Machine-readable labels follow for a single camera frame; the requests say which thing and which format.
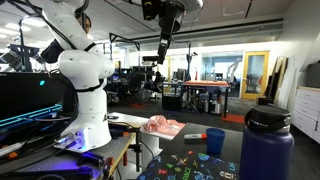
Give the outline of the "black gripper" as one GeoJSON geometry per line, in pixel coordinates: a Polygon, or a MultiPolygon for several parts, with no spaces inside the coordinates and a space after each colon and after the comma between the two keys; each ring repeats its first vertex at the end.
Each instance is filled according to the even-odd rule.
{"type": "Polygon", "coordinates": [[[177,0],[141,0],[141,3],[145,20],[151,21],[156,16],[159,17],[158,25],[161,33],[157,63],[162,64],[169,49],[172,34],[181,27],[185,7],[177,0]]]}

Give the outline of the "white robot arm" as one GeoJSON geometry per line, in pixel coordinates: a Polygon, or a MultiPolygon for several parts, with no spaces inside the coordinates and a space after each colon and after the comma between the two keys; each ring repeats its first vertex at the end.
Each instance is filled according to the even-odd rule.
{"type": "MultiPolygon", "coordinates": [[[[78,97],[76,118],[55,142],[57,148],[73,152],[86,152],[111,141],[104,86],[115,66],[87,37],[83,25],[75,17],[86,9],[88,2],[44,0],[39,13],[63,48],[58,56],[59,70],[71,81],[78,97]]],[[[200,10],[203,0],[141,0],[141,5],[146,20],[159,19],[158,55],[163,61],[171,36],[180,29],[183,17],[200,10]]]]}

